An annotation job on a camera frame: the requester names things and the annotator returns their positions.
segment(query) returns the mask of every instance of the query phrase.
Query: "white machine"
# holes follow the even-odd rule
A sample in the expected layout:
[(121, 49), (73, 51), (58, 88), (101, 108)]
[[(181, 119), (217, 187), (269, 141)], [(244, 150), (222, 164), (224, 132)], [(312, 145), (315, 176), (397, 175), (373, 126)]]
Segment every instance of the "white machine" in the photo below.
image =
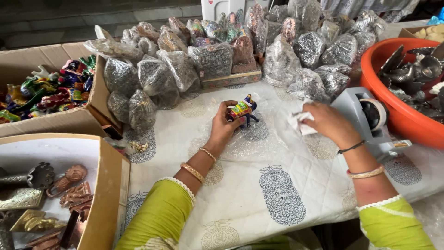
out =
[(222, 12), (228, 15), (231, 12), (236, 13), (240, 8), (245, 14), (246, 10), (256, 3), (269, 8), (270, 2), (270, 0), (202, 0), (202, 18), (215, 21)]
[(389, 161), (412, 145), (410, 140), (392, 141), (386, 125), (388, 110), (364, 87), (345, 89), (331, 106), (353, 124), (379, 163)]

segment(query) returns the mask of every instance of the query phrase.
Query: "gold bangle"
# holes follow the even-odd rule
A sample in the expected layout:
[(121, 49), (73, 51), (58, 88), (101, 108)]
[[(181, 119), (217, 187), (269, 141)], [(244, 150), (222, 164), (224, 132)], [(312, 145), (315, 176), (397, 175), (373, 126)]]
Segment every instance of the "gold bangle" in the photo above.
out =
[(382, 172), (384, 172), (384, 165), (381, 164), (381, 166), (379, 166), (379, 168), (372, 170), (372, 171), (363, 172), (363, 173), (351, 173), (350, 170), (348, 169), (347, 175), (352, 179), (363, 179), (363, 178), (369, 178), (369, 177), (379, 175)]
[(211, 158), (213, 158), (213, 161), (216, 162), (216, 157), (214, 157), (214, 155), (210, 153), (208, 150), (206, 150), (205, 148), (199, 148), (199, 150), (202, 150), (203, 152), (207, 153)]
[(190, 172), (192, 175), (194, 175), (194, 177), (196, 177), (200, 181), (200, 183), (204, 182), (205, 178), (190, 165), (186, 164), (185, 162), (182, 162), (180, 167), (188, 170), (188, 172)]

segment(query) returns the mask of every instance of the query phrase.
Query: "woman's left hand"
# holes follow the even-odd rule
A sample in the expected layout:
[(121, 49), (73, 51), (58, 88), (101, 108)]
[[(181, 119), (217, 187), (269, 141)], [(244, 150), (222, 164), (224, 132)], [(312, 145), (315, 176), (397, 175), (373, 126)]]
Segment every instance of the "woman's left hand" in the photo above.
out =
[(235, 106), (237, 101), (223, 101), (217, 114), (213, 118), (213, 125), (211, 126), (211, 135), (204, 148), (209, 150), (215, 157), (218, 157), (225, 146), (233, 136), (234, 131), (245, 122), (245, 117), (228, 122), (226, 115), (230, 112), (228, 106)]

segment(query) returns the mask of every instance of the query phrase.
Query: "orange plastic basin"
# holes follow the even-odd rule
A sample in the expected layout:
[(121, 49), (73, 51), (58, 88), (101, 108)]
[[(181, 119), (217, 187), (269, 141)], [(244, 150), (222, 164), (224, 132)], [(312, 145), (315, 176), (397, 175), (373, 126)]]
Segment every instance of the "orange plastic basin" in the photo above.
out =
[[(391, 132), (404, 136), (412, 142), (435, 149), (444, 149), (444, 125), (405, 104), (393, 95), (376, 76), (385, 61), (399, 46), (404, 45), (405, 53), (413, 48), (435, 47), (438, 44), (435, 41), (417, 38), (392, 38), (376, 43), (362, 56), (360, 84), (368, 88), (375, 98), (384, 102), (389, 109), (388, 129)], [(407, 54), (404, 62), (414, 60), (414, 55)], [(432, 83), (426, 83), (423, 87), (424, 92), (427, 94), (428, 90), (440, 80), (441, 77)]]

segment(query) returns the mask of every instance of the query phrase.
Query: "open cardboard box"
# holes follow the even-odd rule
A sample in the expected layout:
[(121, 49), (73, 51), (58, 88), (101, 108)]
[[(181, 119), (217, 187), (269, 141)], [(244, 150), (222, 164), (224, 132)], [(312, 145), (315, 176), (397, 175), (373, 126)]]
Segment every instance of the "open cardboard box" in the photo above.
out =
[(417, 38), (414, 34), (422, 29), (427, 29), (430, 26), (436, 26), (435, 25), (427, 25), (427, 26), (421, 26), (421, 27), (413, 27), (413, 28), (402, 28), (399, 32), (398, 37), (409, 37), (409, 38)]
[[(78, 60), (91, 55), (83, 42), (55, 44), (0, 52), (0, 91), (7, 92), (6, 84), (20, 85), (32, 71), (43, 65), (49, 72), (58, 72), (69, 59)], [(110, 95), (103, 79), (105, 59), (97, 56), (96, 75), (88, 104), (63, 112), (35, 117), (24, 121), (0, 124), (0, 137), (28, 133), (81, 133), (106, 137), (102, 126), (112, 126), (122, 134), (122, 123), (107, 107)]]
[[(73, 164), (83, 164), (88, 169), (84, 181), (89, 181), (94, 198), (77, 250), (114, 248), (125, 225), (130, 162), (101, 137), (41, 133), (0, 138), (0, 158), (8, 174), (25, 173), (44, 161), (59, 177)], [(40, 210), (47, 218), (68, 221), (69, 209), (60, 207), (60, 196), (44, 194), (43, 199)], [(15, 248), (44, 234), (13, 233)]]

